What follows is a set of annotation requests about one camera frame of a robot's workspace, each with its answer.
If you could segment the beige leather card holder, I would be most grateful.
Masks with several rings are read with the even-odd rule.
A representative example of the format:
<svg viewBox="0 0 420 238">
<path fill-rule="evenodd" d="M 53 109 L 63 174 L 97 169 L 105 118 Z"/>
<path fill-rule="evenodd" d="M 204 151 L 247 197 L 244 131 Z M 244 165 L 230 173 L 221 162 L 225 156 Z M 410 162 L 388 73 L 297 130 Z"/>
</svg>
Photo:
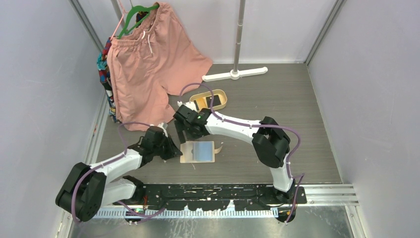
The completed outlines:
<svg viewBox="0 0 420 238">
<path fill-rule="evenodd" d="M 214 163 L 221 150 L 222 145 L 215 148 L 214 141 L 187 141 L 180 145 L 180 163 Z"/>
</svg>

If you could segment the gold card with black stripe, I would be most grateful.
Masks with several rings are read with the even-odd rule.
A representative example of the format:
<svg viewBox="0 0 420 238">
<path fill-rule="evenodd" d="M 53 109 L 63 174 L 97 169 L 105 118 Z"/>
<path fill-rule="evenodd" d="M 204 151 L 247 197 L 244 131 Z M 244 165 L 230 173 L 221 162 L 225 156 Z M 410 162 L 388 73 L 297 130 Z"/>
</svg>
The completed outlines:
<svg viewBox="0 0 420 238">
<path fill-rule="evenodd" d="M 198 98 L 198 99 L 195 99 L 193 102 L 194 102 L 194 104 L 196 106 L 196 110 L 198 112 L 200 110 L 205 109 L 205 108 L 208 107 L 207 100 L 205 98 Z"/>
</svg>

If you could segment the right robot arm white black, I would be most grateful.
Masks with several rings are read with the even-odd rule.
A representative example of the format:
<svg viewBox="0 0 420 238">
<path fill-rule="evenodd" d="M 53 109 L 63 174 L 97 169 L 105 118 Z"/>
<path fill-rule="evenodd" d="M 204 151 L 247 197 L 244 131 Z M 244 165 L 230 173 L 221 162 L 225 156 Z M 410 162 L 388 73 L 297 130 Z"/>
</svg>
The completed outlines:
<svg viewBox="0 0 420 238">
<path fill-rule="evenodd" d="M 294 197 L 295 180 L 288 165 L 290 137 L 271 117 L 245 120 L 211 109 L 195 111 L 185 104 L 175 112 L 175 127 L 181 143 L 208 135 L 222 135 L 251 144 L 261 163 L 269 167 L 276 200 L 286 204 Z"/>
</svg>

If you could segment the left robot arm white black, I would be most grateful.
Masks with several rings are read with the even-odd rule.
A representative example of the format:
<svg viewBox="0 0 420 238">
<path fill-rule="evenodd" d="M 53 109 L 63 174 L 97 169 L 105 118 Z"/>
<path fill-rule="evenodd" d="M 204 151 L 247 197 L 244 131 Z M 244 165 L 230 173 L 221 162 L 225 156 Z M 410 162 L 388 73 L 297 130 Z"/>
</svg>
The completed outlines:
<svg viewBox="0 0 420 238">
<path fill-rule="evenodd" d="M 95 164 L 73 166 L 58 192 L 55 204 L 72 214 L 74 220 L 87 222 L 99 209 L 114 203 L 137 205 L 145 202 L 143 182 L 128 176 L 154 157 L 163 160 L 182 155 L 162 125 L 150 126 L 139 141 L 120 154 Z"/>
</svg>

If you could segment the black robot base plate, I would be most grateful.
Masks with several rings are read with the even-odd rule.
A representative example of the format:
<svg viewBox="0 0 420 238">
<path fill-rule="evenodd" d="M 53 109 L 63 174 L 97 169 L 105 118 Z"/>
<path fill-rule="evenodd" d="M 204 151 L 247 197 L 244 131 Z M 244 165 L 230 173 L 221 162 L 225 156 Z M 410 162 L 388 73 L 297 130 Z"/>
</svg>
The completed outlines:
<svg viewBox="0 0 420 238">
<path fill-rule="evenodd" d="M 168 211 L 223 211 L 229 203 L 233 203 L 235 211 L 258 211 L 306 202 L 303 187 L 280 192 L 271 184 L 145 184 L 139 194 L 123 201 L 126 205 L 145 205 L 151 210 L 164 207 Z"/>
</svg>

